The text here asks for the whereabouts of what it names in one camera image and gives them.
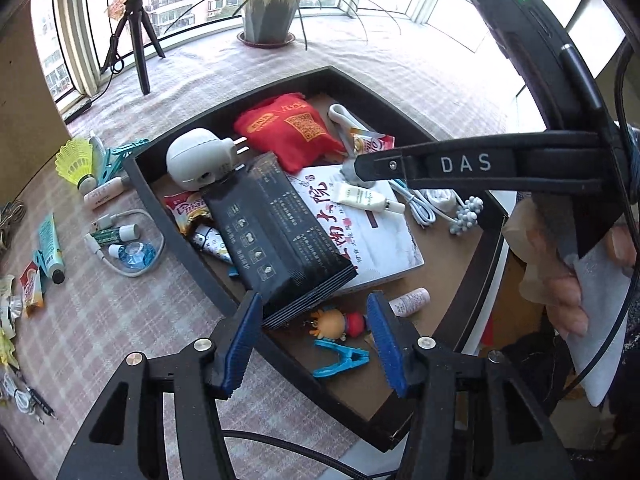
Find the yellow shuttlecock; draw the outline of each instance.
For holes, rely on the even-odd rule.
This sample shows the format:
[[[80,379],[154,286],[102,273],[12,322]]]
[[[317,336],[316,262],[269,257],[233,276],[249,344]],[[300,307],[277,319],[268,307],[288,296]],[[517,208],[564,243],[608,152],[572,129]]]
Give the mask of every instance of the yellow shuttlecock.
[[[56,171],[59,176],[78,187],[82,195],[93,191],[98,182],[92,175],[93,147],[88,140],[69,140],[56,153]]]

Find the black cable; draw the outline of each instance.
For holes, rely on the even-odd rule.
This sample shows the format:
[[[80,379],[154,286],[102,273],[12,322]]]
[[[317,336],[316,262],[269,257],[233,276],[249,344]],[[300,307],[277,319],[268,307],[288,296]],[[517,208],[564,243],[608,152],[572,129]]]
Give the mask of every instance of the black cable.
[[[268,444],[269,446],[279,447],[280,449],[285,449],[293,453],[298,453],[299,455],[306,456],[311,460],[315,460],[316,462],[327,465],[354,480],[370,480],[371,478],[373,478],[365,475],[364,473],[361,473],[353,467],[346,465],[344,462],[336,460],[335,458],[314,451],[313,449],[309,449],[308,447],[299,446],[298,444],[287,442],[286,440],[281,440],[273,436],[263,435],[260,433],[252,433],[250,431],[235,430],[222,430],[222,435],[228,438],[242,438],[244,440],[253,440],[255,442]]]
[[[628,126],[626,125],[626,119],[624,115],[623,109],[623,98],[622,98],[622,81],[624,80],[624,75],[626,71],[626,66],[628,65],[629,59],[633,54],[633,48],[630,46],[628,40],[626,40],[626,44],[620,53],[620,57],[618,58],[618,65],[616,67],[616,83],[614,85],[615,92],[615,101],[616,101],[616,113],[618,115],[618,122],[620,123],[620,129],[623,132],[623,137],[626,140],[630,141],[630,137],[628,136]],[[629,201],[628,193],[625,189],[625,181],[622,176],[622,169],[620,168],[620,164],[618,163],[618,159],[616,157],[615,150],[613,146],[609,146],[609,157],[612,161],[613,168],[616,174],[616,185],[618,186],[618,190],[620,192],[620,197],[622,199],[622,205],[624,208],[624,215],[626,224],[629,228],[629,234],[631,235],[631,239],[633,241],[634,247],[636,248],[636,264],[634,266],[634,272],[631,276],[631,282],[629,283],[629,288],[626,291],[625,301],[622,303],[622,307],[620,308],[620,312],[616,317],[607,338],[604,340],[596,354],[593,356],[589,364],[587,364],[584,369],[578,374],[578,376],[562,391],[560,395],[560,399],[567,396],[578,384],[580,384],[584,378],[588,375],[591,370],[598,364],[598,361],[605,354],[611,342],[616,337],[622,322],[625,319],[626,313],[629,310],[629,306],[631,301],[633,300],[634,293],[636,291],[636,287],[638,286],[638,279],[640,278],[640,235],[638,234],[638,228],[636,227],[636,220],[634,219],[633,212],[631,210],[631,202]]]
[[[376,473],[375,475],[370,475],[369,478],[384,478],[385,476],[395,475],[398,472],[398,469],[394,469],[393,471],[385,471],[383,473]]]
[[[625,107],[623,105],[622,87],[625,81],[626,67],[631,61],[631,57],[634,54],[634,48],[627,38],[622,42],[622,49],[620,51],[620,57],[616,65],[616,78],[613,83],[613,98],[616,105],[616,115],[618,117],[618,127],[622,132],[623,142],[627,151],[626,156],[629,157],[629,161],[632,160],[633,146],[631,143],[631,134],[629,132],[629,126],[626,123]]]
[[[95,103],[98,99],[100,99],[106,93],[106,91],[109,89],[109,86],[111,85],[113,76],[118,75],[120,72],[124,70],[124,60],[122,59],[120,54],[118,54],[118,49],[114,47],[117,41],[117,38],[113,33],[113,25],[111,25],[111,18],[109,17],[109,4],[110,4],[109,0],[107,0],[107,20],[109,22],[109,30],[111,31],[111,35],[109,37],[109,50],[111,51],[111,49],[113,49],[113,54],[112,54],[113,57],[111,57],[111,62],[109,64],[109,70],[111,72],[111,75],[109,76],[109,81],[107,83],[107,86],[104,88],[104,90],[100,92],[100,94],[97,97],[94,97],[93,99],[91,99],[92,104]]]

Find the usb cable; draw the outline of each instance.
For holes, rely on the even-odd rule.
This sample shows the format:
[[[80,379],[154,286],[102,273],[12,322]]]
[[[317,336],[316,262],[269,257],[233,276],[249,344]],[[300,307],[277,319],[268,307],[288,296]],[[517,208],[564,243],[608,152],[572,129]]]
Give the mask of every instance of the usb cable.
[[[112,216],[110,215],[102,216],[94,222],[93,228],[95,231],[108,229],[109,227],[113,227],[117,219],[123,218],[125,216],[129,216],[129,215],[133,215],[133,214],[144,215],[147,218],[149,218],[152,222],[154,220],[152,216],[148,212],[146,212],[144,209],[131,209],[130,211],[124,211],[122,213],[117,213]],[[156,251],[156,256],[148,265],[148,267],[145,267],[144,269],[141,269],[141,270],[136,270],[135,272],[127,272],[126,270],[119,269],[108,260],[108,258],[102,252],[102,248],[100,247],[100,244],[94,237],[91,236],[91,233],[84,235],[84,243],[86,244],[89,251],[92,254],[95,254],[96,256],[98,256],[98,258],[100,258],[105,263],[105,265],[107,265],[107,267],[109,267],[114,272],[117,272],[121,276],[126,276],[127,278],[137,278],[149,272],[149,270],[151,270],[153,266],[155,266],[156,262],[160,259],[160,254],[162,254],[162,250],[164,250],[164,236],[162,235],[162,233],[160,233],[160,246]]]

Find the small bottle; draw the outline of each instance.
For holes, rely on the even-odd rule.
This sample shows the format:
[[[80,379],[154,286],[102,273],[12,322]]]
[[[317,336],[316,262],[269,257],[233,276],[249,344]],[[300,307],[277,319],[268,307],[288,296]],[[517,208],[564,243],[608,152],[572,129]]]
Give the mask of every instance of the small bottle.
[[[420,310],[430,301],[431,297],[427,289],[420,287],[389,301],[389,305],[396,316],[407,317]]]
[[[127,245],[110,245],[109,255],[119,259],[129,269],[146,269],[156,257],[153,245],[144,242],[132,242]]]
[[[84,204],[89,209],[95,209],[112,198],[116,198],[124,190],[129,189],[130,181],[128,176],[117,176],[105,182],[100,187],[84,196]]]

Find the snack wrapper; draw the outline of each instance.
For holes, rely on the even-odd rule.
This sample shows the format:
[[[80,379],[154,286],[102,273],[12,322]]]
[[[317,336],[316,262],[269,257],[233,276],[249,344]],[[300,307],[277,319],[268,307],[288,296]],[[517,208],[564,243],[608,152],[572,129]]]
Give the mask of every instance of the snack wrapper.
[[[392,150],[396,145],[396,138],[389,135],[368,132],[367,130],[360,130],[358,128],[351,128],[349,133],[353,138],[353,151],[355,155]]]
[[[15,337],[14,320],[11,317],[11,285],[14,276],[0,278],[0,330],[9,338]]]
[[[191,231],[196,219],[199,222],[203,219],[211,220],[209,208],[197,191],[165,196],[164,204],[173,213],[178,229],[185,236]]]
[[[23,290],[23,309],[27,317],[30,317],[33,310],[44,307],[42,297],[42,282],[40,281],[40,269],[31,262],[20,277],[20,284]]]

